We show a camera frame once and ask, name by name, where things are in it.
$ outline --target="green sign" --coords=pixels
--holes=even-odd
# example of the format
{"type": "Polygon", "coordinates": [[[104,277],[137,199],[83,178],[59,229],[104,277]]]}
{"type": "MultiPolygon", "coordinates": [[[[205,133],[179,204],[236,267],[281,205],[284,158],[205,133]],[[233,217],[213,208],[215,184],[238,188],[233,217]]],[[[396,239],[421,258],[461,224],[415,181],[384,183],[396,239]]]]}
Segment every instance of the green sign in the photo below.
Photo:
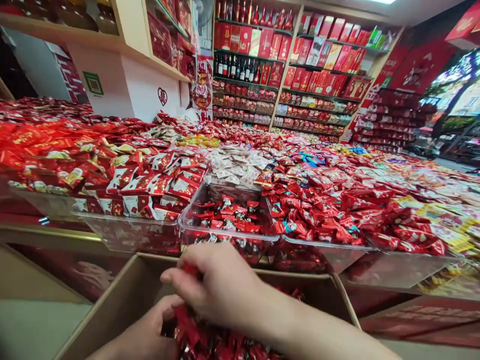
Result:
{"type": "Polygon", "coordinates": [[[98,74],[94,74],[91,72],[83,72],[83,76],[85,77],[86,85],[88,86],[88,90],[95,95],[103,95],[104,90],[102,89],[102,84],[100,83],[100,78],[98,74]]]}

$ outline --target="hand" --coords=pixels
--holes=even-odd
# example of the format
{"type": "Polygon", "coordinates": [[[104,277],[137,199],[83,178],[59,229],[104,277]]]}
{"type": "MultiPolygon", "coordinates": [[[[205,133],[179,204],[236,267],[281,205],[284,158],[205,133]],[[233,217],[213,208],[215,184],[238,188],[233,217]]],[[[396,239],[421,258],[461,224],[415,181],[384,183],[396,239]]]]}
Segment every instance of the hand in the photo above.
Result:
{"type": "Polygon", "coordinates": [[[265,299],[265,285],[229,243],[189,246],[177,268],[160,277],[204,319],[230,329],[244,331],[258,321],[257,313],[265,299]],[[182,270],[185,263],[203,274],[200,282],[182,270]]]}
{"type": "Polygon", "coordinates": [[[162,326],[164,321],[174,317],[174,308],[183,303],[177,295],[162,297],[137,322],[97,350],[88,360],[178,360],[177,342],[162,336],[162,326]]]}

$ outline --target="clear plastic bin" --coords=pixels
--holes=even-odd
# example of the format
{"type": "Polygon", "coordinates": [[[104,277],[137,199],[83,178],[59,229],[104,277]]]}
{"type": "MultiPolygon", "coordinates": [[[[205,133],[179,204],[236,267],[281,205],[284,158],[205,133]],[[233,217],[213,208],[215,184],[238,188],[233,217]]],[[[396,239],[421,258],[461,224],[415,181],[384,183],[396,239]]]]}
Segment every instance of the clear plastic bin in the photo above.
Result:
{"type": "Polygon", "coordinates": [[[180,238],[183,245],[196,244],[200,239],[214,236],[219,242],[230,241],[241,255],[253,265],[258,264],[271,244],[279,239],[275,231],[272,213],[267,204],[267,198],[262,197],[261,191],[240,189],[217,183],[202,183],[191,203],[178,218],[178,223],[180,224],[180,238]],[[263,235],[200,226],[201,219],[194,216],[194,213],[200,210],[198,204],[221,201],[222,195],[233,197],[234,204],[240,204],[244,208],[247,207],[247,201],[258,201],[257,224],[260,225],[263,235]]]}
{"type": "Polygon", "coordinates": [[[346,275],[352,284],[409,289],[458,260],[453,256],[377,251],[359,259],[346,275]]]}
{"type": "Polygon", "coordinates": [[[71,213],[77,202],[74,197],[52,195],[42,192],[10,189],[15,195],[27,200],[39,212],[48,216],[52,221],[82,223],[82,219],[71,213]]]}
{"type": "Polygon", "coordinates": [[[321,241],[303,241],[286,235],[282,235],[280,241],[301,246],[302,248],[305,248],[307,252],[313,251],[314,255],[323,258],[325,261],[325,263],[317,262],[314,264],[314,260],[297,260],[296,257],[291,258],[286,251],[282,251],[282,246],[279,246],[279,251],[275,256],[275,267],[278,270],[289,270],[293,272],[324,273],[327,265],[329,265],[333,271],[337,274],[341,274],[363,255],[377,250],[374,247],[368,246],[332,244],[321,241]]]}
{"type": "Polygon", "coordinates": [[[85,221],[112,251],[170,256],[181,253],[176,221],[82,212],[75,206],[71,213],[85,221]]]}

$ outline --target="ceiling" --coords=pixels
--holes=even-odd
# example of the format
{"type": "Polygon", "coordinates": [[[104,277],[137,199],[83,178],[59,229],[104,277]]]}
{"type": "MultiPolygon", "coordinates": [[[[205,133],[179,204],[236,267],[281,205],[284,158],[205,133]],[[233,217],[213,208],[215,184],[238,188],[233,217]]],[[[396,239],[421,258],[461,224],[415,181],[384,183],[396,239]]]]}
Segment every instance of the ceiling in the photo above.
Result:
{"type": "Polygon", "coordinates": [[[367,0],[321,0],[323,3],[381,14],[389,23],[403,26],[417,25],[464,0],[395,0],[390,5],[367,0]]]}

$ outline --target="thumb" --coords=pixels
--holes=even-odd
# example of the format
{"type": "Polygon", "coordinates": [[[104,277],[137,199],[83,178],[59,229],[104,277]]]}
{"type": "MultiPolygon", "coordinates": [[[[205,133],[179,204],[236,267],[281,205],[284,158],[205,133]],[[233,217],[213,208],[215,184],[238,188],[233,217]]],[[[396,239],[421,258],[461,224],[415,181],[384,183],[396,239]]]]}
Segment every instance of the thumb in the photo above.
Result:
{"type": "Polygon", "coordinates": [[[177,267],[165,270],[160,281],[172,285],[175,293],[194,308],[202,306],[207,299],[207,290],[202,283],[177,267]]]}

